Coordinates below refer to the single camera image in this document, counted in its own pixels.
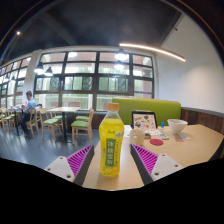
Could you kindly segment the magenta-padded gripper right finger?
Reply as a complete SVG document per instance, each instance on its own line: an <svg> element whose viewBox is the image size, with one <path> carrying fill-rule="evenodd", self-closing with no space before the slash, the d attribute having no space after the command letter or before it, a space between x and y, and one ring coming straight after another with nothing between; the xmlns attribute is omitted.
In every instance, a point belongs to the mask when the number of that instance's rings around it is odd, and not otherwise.
<svg viewBox="0 0 224 224"><path fill-rule="evenodd" d="M130 153L145 185L183 169L183 166L166 153L155 154L135 144L130 146Z"/></svg>

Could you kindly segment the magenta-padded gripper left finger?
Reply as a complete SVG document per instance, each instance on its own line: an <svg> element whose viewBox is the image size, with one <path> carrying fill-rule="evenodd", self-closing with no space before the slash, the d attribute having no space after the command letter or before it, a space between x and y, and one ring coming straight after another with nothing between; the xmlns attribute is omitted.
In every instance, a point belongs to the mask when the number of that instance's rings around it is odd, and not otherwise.
<svg viewBox="0 0 224 224"><path fill-rule="evenodd" d="M59 156L45 170L76 185L82 186L93 156L94 146L89 145L68 157Z"/></svg>

